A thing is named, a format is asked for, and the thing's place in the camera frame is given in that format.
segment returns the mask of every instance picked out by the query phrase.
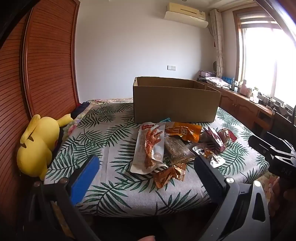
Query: curtain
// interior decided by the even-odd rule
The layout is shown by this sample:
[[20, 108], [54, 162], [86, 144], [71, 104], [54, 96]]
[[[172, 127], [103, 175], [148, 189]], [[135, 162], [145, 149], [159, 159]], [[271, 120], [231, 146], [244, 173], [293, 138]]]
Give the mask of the curtain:
[[216, 54], [217, 54], [217, 77], [224, 76], [224, 63], [223, 63], [223, 24], [221, 13], [217, 9], [210, 11], [213, 35], [216, 44]]

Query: bedspread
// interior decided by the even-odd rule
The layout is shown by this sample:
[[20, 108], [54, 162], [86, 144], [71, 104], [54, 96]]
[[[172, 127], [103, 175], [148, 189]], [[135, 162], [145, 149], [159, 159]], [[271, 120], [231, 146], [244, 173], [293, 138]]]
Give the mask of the bedspread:
[[[171, 179], [157, 189], [151, 174], [130, 173], [139, 125], [133, 121], [133, 103], [92, 102], [81, 121], [72, 128], [52, 162], [44, 183], [69, 177], [89, 155], [100, 158], [100, 170], [77, 207], [82, 213], [102, 216], [150, 216], [195, 208], [209, 201], [208, 195], [193, 169], [187, 164], [183, 182]], [[215, 121], [197, 123], [216, 130], [230, 129], [237, 141], [220, 155], [226, 163], [218, 169], [241, 183], [250, 183], [262, 176], [268, 162], [249, 147], [252, 132], [236, 118], [218, 108]]]

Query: pikachu plush toy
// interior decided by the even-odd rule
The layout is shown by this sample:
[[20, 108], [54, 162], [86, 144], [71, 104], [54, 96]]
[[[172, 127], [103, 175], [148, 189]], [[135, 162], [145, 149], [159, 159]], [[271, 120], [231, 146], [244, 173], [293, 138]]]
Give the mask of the pikachu plush toy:
[[59, 128], [73, 121], [70, 114], [55, 120], [34, 115], [23, 133], [17, 151], [17, 165], [22, 173], [44, 180], [52, 151], [59, 138]]

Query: plush toy ear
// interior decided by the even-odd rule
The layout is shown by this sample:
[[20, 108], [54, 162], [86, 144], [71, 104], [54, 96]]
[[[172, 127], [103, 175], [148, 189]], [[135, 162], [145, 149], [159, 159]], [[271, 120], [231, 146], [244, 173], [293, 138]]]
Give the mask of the plush toy ear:
[[60, 127], [69, 124], [71, 121], [73, 121], [73, 119], [71, 118], [71, 114], [64, 115], [62, 118], [57, 120]]
[[25, 130], [22, 137], [20, 138], [21, 144], [23, 144], [28, 139], [28, 137], [32, 134], [40, 118], [41, 118], [40, 115], [34, 115], [32, 117], [27, 129]]

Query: open cardboard box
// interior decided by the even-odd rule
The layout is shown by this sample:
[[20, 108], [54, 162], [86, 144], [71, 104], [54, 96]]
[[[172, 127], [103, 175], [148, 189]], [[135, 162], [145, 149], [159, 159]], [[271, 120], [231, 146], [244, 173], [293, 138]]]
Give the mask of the open cardboard box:
[[133, 83], [135, 123], [213, 122], [221, 93], [194, 80], [136, 77]]

